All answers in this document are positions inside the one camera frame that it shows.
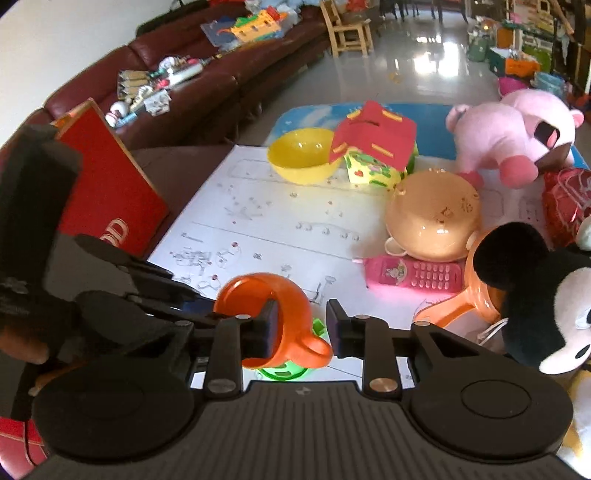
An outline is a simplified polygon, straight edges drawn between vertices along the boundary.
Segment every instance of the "screw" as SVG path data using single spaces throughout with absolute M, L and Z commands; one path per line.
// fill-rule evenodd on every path
M 207 384 L 207 389 L 218 395 L 233 392 L 235 388 L 236 383 L 229 378 L 217 378 Z
M 369 382 L 369 387 L 374 392 L 389 393 L 398 388 L 398 383 L 392 378 L 374 378 Z

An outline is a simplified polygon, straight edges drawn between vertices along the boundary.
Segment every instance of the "red roof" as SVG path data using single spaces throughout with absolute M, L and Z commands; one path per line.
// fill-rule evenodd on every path
M 329 161 L 334 162 L 348 149 L 356 148 L 389 167 L 403 171 L 413 154 L 416 137 L 415 122 L 369 100 L 336 128 Z

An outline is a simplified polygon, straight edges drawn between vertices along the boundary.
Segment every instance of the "pig ear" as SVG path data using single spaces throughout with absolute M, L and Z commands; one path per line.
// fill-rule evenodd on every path
M 578 128 L 581 125 L 583 125 L 583 122 L 585 121 L 585 117 L 583 115 L 583 112 L 581 112 L 580 110 L 572 109 L 570 111 L 570 114 L 573 116 L 575 128 Z
M 470 109 L 470 105 L 454 105 L 445 119 L 446 128 L 453 133 L 456 129 L 457 121 Z

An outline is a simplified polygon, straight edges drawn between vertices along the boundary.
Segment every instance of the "cardboard box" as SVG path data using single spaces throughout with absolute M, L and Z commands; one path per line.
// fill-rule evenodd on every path
M 141 256 L 166 217 L 167 205 L 94 101 L 54 124 L 60 129 L 56 139 L 83 156 L 59 230 L 86 233 Z

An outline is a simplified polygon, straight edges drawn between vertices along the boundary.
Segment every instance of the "wooden chair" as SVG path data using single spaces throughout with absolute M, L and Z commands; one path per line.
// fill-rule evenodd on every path
M 371 30 L 369 29 L 371 22 L 369 18 L 355 24 L 343 25 L 334 0 L 321 1 L 320 8 L 324 15 L 324 21 L 326 21 L 326 27 L 329 30 L 333 57 L 338 57 L 341 51 L 349 50 L 361 50 L 363 56 L 366 57 L 368 50 L 374 49 L 374 42 L 371 38 Z M 346 32 L 357 32 L 359 41 L 347 40 L 345 38 Z

